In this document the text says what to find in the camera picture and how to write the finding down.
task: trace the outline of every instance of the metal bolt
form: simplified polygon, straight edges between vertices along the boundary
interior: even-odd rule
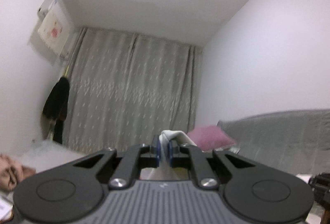
[[[116,188],[123,188],[127,185],[127,182],[122,178],[114,178],[113,180],[110,181],[110,184],[111,186]]]
[[[203,187],[214,187],[217,184],[217,181],[214,178],[204,178],[201,180]]]

